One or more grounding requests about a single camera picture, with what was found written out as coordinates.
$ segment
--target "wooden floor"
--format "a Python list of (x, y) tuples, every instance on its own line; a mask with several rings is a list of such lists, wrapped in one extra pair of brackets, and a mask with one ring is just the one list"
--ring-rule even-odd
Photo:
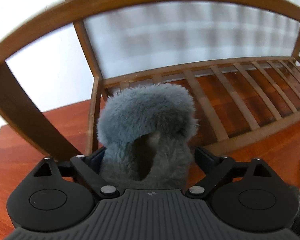
[[(272, 70), (266, 70), (287, 94), (297, 109), (300, 109), (300, 100), (286, 83)], [(261, 88), (274, 103), (282, 116), (291, 114), (290, 109), (265, 80), (260, 72), (252, 70), (250, 75), (257, 81)], [(270, 111), (258, 97), (247, 81), (237, 73), (225, 74), (241, 98), (253, 113), (259, 125), (274, 121)], [(285, 73), (300, 91), (300, 85)], [(249, 126), (231, 97), (222, 87), (215, 76), (198, 78), (205, 93), (220, 117), (230, 137), (249, 131)], [(176, 81), (188, 89), (185, 80)], [(216, 142), (216, 138), (204, 113), (200, 110), (198, 102), (196, 117), (200, 120), (198, 134), (189, 142), (190, 147), (206, 145)], [(84, 101), (71, 106), (62, 107), (45, 113), (46, 117), (55, 127), (81, 152), (84, 152), (87, 116), (89, 101)], [(267, 139), (233, 152), (232, 157), (238, 161), (249, 161), (253, 157), (261, 157), (284, 179), (286, 182), (300, 187), (300, 122), (283, 130)], [(12, 223), (6, 212), (6, 200), (12, 190), (24, 176), (42, 158), (42, 155), (26, 143), (9, 126), (0, 130), (0, 239), (3, 239), (13, 230)], [(192, 165), (189, 172), (188, 186), (200, 180), (204, 174), (196, 165)]]

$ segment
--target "wooden frame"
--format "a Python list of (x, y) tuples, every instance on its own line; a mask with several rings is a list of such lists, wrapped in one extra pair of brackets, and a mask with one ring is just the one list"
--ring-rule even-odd
[[(152, 79), (153, 83), (162, 83), (163, 77), (172, 74), (183, 74), (194, 92), (199, 104), (215, 135), (217, 142), (206, 146), (216, 155), (222, 155), (232, 150), (238, 149), (250, 143), (257, 142), (271, 134), (282, 130), (300, 120), (300, 110), (297, 110), (285, 93), (275, 83), (275, 81), (260, 66), (261, 63), (268, 63), (281, 78), (288, 84), (292, 91), (300, 99), (299, 91), (293, 86), (288, 78), (282, 73), (281, 69), (287, 69), (300, 83), (300, 67), (295, 65), (295, 61), (300, 63), (300, 33), (296, 41), (294, 53), (287, 57), (247, 57), (218, 59), (203, 62), (193, 62), (174, 66), (167, 66), (152, 70), (141, 71), (119, 77), (104, 79), (99, 69), (97, 56), (93, 51), (87, 31), (85, 29), (83, 19), (98, 13), (119, 9), (127, 6), (140, 5), (145, 3), (154, 3), (162, 1), (179, 1), (179, 0), (66, 0), (66, 2), (57, 5), (40, 15), (28, 21), (0, 43), (0, 114), (7, 122), (34, 147), (44, 154), (50, 154), (59, 160), (66, 160), (79, 154), (63, 136), (51, 125), (51, 123), (43, 116), (42, 113), (28, 98), (22, 90), (18, 82), (13, 77), (5, 64), (5, 60), (27, 46), (36, 39), (45, 34), (56, 30), (69, 23), (74, 23), (79, 42), (87, 59), (88, 65), (94, 76), (94, 83), (91, 95), (89, 125), (87, 133), (87, 143), (85, 153), (91, 154), (98, 148), (98, 140), (96, 135), (96, 123), (100, 111), (101, 94), (106, 100), (110, 95), (109, 88), (119, 87), (123, 90), (130, 86), (131, 83), (146, 79)], [(278, 13), (300, 22), (300, 7), (286, 0), (209, 0), (229, 2), (240, 5), (247, 5), (255, 8), (265, 9)], [(282, 118), (274, 104), (253, 80), (248, 72), (242, 67), (246, 64), (252, 64), (261, 72), (261, 74), (271, 83), (274, 89), (279, 93), (285, 103), (292, 110), (292, 114)], [(234, 66), (239, 74), (244, 76), (248, 83), (257, 92), (260, 98), (269, 108), (275, 122), (260, 127), (253, 114), (249, 111), (242, 98), (235, 91), (234, 87), (222, 73), (222, 68), (226, 66)], [(198, 83), (193, 71), (211, 69), (229, 93), (234, 103), (247, 121), (251, 131), (229, 138), (225, 128), (220, 121), (216, 111), (211, 105), (208, 97)], [(29, 124), (29, 116), (31, 113), (31, 124)]]

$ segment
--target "ribbed gray panel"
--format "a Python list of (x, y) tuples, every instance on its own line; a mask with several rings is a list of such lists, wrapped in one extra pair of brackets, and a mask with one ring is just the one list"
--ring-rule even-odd
[(116, 199), (102, 200), (79, 225), (54, 233), (17, 228), (6, 240), (288, 240), (299, 239), (289, 229), (274, 233), (246, 233), (213, 215), (202, 200), (180, 190), (126, 190)]

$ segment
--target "metal bolt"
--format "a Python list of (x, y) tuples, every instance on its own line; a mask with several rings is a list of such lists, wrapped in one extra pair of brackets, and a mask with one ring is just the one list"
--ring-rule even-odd
[(111, 196), (117, 191), (117, 189), (114, 186), (107, 185), (101, 187), (100, 191), (105, 196)]
[(198, 196), (204, 193), (204, 188), (200, 186), (192, 186), (191, 188), (189, 188), (189, 193), (191, 195)]

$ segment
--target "dark gray fur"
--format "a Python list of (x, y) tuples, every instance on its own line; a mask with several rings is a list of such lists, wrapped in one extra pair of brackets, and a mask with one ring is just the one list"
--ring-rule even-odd
[[(197, 131), (194, 111), (189, 92), (168, 83), (125, 89), (109, 98), (97, 126), (107, 147), (100, 175), (120, 189), (183, 189), (193, 161), (187, 141)], [(156, 131), (153, 164), (140, 180), (133, 142)]]

